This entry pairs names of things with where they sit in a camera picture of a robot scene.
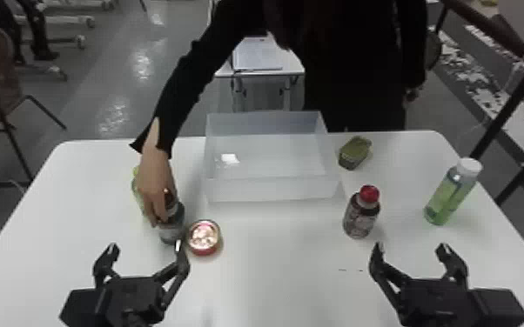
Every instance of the paper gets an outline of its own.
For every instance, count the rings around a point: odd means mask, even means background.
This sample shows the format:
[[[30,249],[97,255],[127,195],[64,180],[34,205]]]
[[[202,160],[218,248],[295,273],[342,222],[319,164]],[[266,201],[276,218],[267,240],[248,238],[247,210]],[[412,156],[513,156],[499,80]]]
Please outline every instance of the paper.
[[[271,37],[247,37],[232,53],[234,70],[282,70],[282,50]]]

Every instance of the red cap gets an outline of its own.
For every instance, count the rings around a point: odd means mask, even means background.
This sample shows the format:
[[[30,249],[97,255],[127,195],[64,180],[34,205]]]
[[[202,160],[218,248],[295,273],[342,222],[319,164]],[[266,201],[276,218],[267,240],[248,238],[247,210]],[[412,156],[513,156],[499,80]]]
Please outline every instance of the red cap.
[[[359,198],[367,204],[373,204],[374,202],[378,202],[380,191],[373,185],[364,185],[359,190]]]

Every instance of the transparent box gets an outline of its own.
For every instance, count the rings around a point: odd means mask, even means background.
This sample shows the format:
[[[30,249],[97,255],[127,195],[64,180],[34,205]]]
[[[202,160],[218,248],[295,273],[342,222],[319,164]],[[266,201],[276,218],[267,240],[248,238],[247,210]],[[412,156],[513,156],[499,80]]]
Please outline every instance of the transparent box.
[[[337,156],[317,111],[207,116],[205,194],[210,202],[333,197]]]

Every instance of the white table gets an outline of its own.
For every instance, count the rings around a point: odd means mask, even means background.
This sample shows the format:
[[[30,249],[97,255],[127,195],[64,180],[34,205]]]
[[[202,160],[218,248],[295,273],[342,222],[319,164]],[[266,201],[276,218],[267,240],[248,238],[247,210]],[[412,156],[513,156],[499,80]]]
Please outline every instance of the white table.
[[[214,2],[217,2],[217,0],[210,0],[209,2],[209,22],[212,19],[212,8],[214,7]],[[282,89],[283,110],[291,109],[292,87],[296,84],[300,76],[305,75],[305,68],[299,58],[292,51],[280,49],[277,44],[275,51],[275,56],[281,63],[281,70],[235,71],[229,60],[226,60],[221,68],[215,72],[216,78],[230,78],[232,80],[234,112],[245,111],[244,78],[284,77],[285,87]]]
[[[372,234],[341,228],[346,198],[209,205],[201,190],[203,137],[180,138],[173,151],[189,219],[221,226],[216,257],[191,257],[191,274],[163,326],[400,326],[366,271],[370,250],[413,277],[439,277],[434,255],[448,242],[468,263],[472,287],[510,288],[524,306],[524,241],[479,185],[444,227],[422,207],[457,155],[431,131],[361,134],[373,155],[357,171],[341,169],[347,195],[362,184],[382,193]],[[339,147],[350,134],[333,135]],[[91,265],[109,242],[122,252],[122,275],[147,275],[173,255],[141,217],[131,194],[138,155],[127,140],[59,145],[0,234],[0,326],[60,326],[72,288],[92,286]]]

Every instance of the green bottle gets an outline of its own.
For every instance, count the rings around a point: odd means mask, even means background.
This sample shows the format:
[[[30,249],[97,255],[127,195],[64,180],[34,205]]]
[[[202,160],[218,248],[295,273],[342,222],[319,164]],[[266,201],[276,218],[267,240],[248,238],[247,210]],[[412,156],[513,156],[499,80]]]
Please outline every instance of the green bottle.
[[[457,210],[475,186],[482,168],[479,161],[465,157],[449,169],[425,207],[425,218],[429,223],[435,225],[447,223],[449,216]]]

